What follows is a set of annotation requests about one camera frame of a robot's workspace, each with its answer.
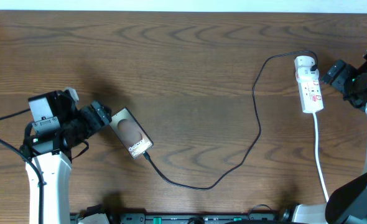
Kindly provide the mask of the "bronze Samsung Galaxy smartphone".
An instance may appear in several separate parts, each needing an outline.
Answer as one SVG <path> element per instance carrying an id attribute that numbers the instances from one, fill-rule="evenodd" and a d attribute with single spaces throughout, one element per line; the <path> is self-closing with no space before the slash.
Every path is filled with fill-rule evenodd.
<path id="1" fill-rule="evenodd" d="M 111 117 L 109 126 L 133 159 L 137 159 L 154 145 L 145 130 L 126 107 Z"/>

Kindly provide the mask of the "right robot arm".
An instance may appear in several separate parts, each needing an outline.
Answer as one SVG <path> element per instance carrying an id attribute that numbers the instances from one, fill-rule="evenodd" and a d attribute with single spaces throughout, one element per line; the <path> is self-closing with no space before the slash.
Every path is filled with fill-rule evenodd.
<path id="1" fill-rule="evenodd" d="M 325 75 L 320 76 L 315 59 L 299 56 L 294 60 L 295 77 L 299 86 L 304 113 L 315 115 L 323 108 L 319 83 L 331 85 L 343 100 L 367 116 L 367 51 L 365 62 L 358 68 L 337 60 Z M 289 214 L 292 223 L 367 223 L 367 148 L 361 175 L 331 195 L 325 203 L 299 204 Z"/>

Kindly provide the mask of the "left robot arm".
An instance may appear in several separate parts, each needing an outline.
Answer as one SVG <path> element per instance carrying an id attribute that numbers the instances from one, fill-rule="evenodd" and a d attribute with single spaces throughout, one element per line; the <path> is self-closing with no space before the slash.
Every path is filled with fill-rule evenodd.
<path id="1" fill-rule="evenodd" d="M 73 88 L 28 99 L 33 120 L 20 150 L 27 158 L 30 223 L 70 223 L 72 148 L 111 122 L 109 107 L 95 100 L 78 109 L 78 101 Z"/>

